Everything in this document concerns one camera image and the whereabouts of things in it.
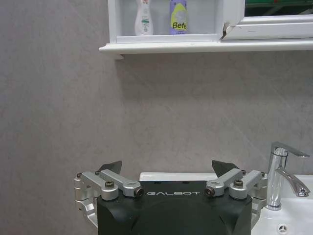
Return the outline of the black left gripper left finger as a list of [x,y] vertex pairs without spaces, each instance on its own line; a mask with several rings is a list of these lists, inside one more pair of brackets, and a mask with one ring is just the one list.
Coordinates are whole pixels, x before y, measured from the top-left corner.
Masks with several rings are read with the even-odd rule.
[[75,205],[84,218],[98,227],[97,198],[113,201],[122,193],[125,197],[137,199],[143,195],[139,181],[120,175],[122,161],[103,164],[97,171],[78,173],[74,178]]

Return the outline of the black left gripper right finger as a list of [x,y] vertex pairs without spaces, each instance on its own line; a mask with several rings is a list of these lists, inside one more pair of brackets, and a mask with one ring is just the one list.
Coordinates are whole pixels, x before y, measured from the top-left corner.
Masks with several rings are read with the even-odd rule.
[[253,170],[246,173],[233,163],[212,161],[212,167],[217,179],[208,180],[205,186],[207,197],[219,197],[229,191],[229,196],[235,200],[252,198],[251,226],[258,222],[261,209],[266,206],[268,179],[264,172]]

